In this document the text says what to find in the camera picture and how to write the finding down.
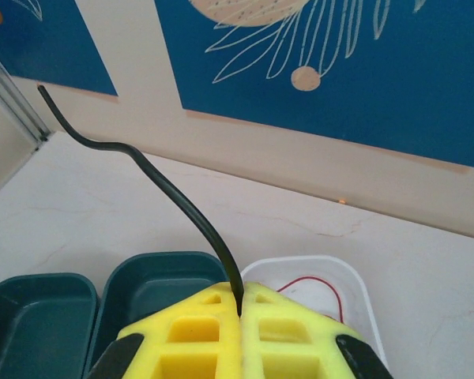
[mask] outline metal frame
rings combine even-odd
[[[47,141],[51,131],[13,83],[1,63],[0,103],[16,119],[21,132],[28,135],[36,143],[37,147]]]

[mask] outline white line drawing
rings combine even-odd
[[[292,73],[292,84],[301,91],[316,89],[340,55],[350,58],[354,54],[363,22],[364,0],[189,1],[204,16],[215,21],[214,29],[229,29],[205,53],[243,47],[214,77],[214,84],[255,66],[269,53],[273,55],[265,78],[279,76],[288,60],[296,56],[294,42],[301,37],[299,64]],[[414,0],[412,12],[417,13],[426,1]],[[365,3],[374,7],[372,25],[377,40],[386,25],[391,0],[366,0]],[[247,28],[250,33],[242,36],[240,31]]]
[[[12,0],[19,6],[30,11],[39,21],[42,21],[42,8],[37,0]]]

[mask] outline red wire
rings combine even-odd
[[[344,318],[342,317],[342,301],[340,300],[340,296],[337,293],[337,290],[335,289],[335,287],[332,284],[330,284],[330,282],[327,282],[324,279],[317,278],[316,276],[301,276],[301,277],[291,281],[290,283],[284,285],[279,290],[277,290],[277,292],[282,292],[285,289],[287,289],[288,287],[292,286],[295,283],[301,282],[302,280],[316,280],[318,282],[326,284],[332,290],[332,292],[335,294],[335,297],[337,298],[337,304],[339,306],[339,319],[340,319],[340,322],[343,324],[344,323]]]

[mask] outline teal plastic tray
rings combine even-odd
[[[207,253],[147,253],[123,262],[103,291],[85,371],[125,326],[224,281],[223,265]]]
[[[98,298],[77,274],[0,283],[0,379],[79,379]]]

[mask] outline black cable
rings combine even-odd
[[[174,203],[184,212],[185,215],[195,224],[198,230],[205,236],[209,241],[217,256],[221,260],[225,271],[227,272],[228,278],[230,279],[231,290],[235,296],[235,303],[237,305],[237,313],[240,316],[242,305],[244,286],[243,278],[240,275],[239,268],[235,263],[233,256],[230,253],[227,245],[224,243],[221,236],[218,234],[216,229],[211,223],[205,218],[204,215],[195,207],[195,205],[179,190],[177,189],[167,178],[154,167],[151,162],[142,154],[137,148],[129,144],[123,144],[121,142],[98,142],[89,140],[86,137],[81,136],[63,117],[62,112],[58,109],[53,99],[49,96],[49,93],[43,85],[37,87],[40,95],[42,95],[44,101],[53,112],[63,129],[77,142],[83,144],[88,148],[94,148],[96,150],[107,150],[115,152],[124,152],[125,154],[132,157],[135,163],[141,168],[141,170],[150,178]]]

